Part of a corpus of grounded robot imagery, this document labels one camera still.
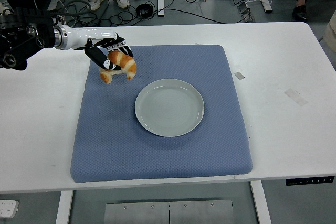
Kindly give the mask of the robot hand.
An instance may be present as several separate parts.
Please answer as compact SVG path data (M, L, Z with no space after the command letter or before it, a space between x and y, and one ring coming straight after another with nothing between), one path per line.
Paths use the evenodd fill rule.
M59 28L61 42L56 48L60 50L83 50L85 54L100 68L104 70L120 70L121 66L109 60L99 49L107 51L120 51L133 57L131 48L124 38L115 31L105 28L70 28L62 25Z

